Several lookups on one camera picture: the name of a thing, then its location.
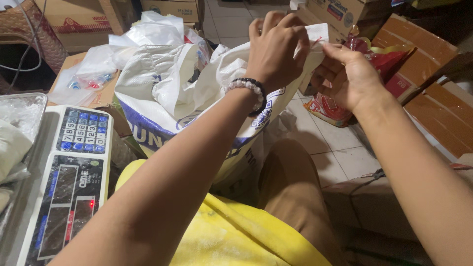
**scale keypad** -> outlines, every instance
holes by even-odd
[[[109,115],[68,107],[56,148],[58,151],[104,154]]]

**yellow cloth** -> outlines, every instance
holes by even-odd
[[[120,188],[145,160],[128,165]],[[330,265],[302,235],[264,210],[207,194],[171,265]]]

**tile floor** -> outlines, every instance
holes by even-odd
[[[205,1],[205,36],[216,44],[235,48],[249,41],[248,26],[271,10],[288,6],[251,6],[247,2]],[[343,182],[380,168],[349,128],[338,128],[310,114],[303,106],[310,100],[297,92],[288,109],[298,118],[289,138],[299,141],[317,166],[322,187]]]

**brown plastic chair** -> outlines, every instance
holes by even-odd
[[[33,29],[36,29],[41,18],[40,9],[33,0],[25,0],[21,3],[21,6],[30,19]],[[58,74],[68,53],[56,37],[51,26],[49,26],[46,18],[43,18],[41,22],[37,37],[43,60],[54,73]],[[0,44],[29,44],[32,38],[33,33],[23,13],[21,13],[20,7],[0,11]]]

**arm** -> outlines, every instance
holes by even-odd
[[[434,264],[471,265],[473,193],[469,186],[435,154],[363,55],[333,45],[324,49],[343,62],[346,71],[336,73],[333,62],[321,67],[318,73],[330,78],[334,87],[321,87],[322,92],[358,119]]]
[[[255,20],[250,26],[246,77],[260,81],[268,93],[302,72],[299,65],[309,45],[300,23],[294,15],[284,18],[270,12],[264,25]],[[298,42],[305,52],[294,59]],[[284,77],[280,77],[282,71],[287,71]],[[228,92],[155,152],[50,265],[169,264],[256,102],[256,94],[249,89]]]

